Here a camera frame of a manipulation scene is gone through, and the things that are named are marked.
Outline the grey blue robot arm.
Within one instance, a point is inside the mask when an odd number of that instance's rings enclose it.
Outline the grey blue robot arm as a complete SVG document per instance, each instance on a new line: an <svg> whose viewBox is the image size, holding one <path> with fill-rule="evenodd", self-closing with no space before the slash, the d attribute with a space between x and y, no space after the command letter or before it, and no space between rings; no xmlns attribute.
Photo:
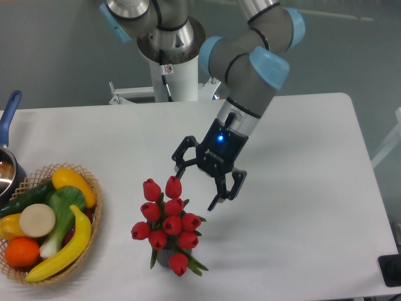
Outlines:
<svg viewBox="0 0 401 301"><path fill-rule="evenodd" d="M246 172L234 163L289 73L281 54L305 35L302 15L279 1L241 1L248 29L227 40L206 37L187 1L103 1L100 11L121 41L136 40L148 61L157 102L196 101L198 70L230 90L201 142L186 137L174 152L177 176L195 165L214 178L214 203L232 200Z"/></svg>

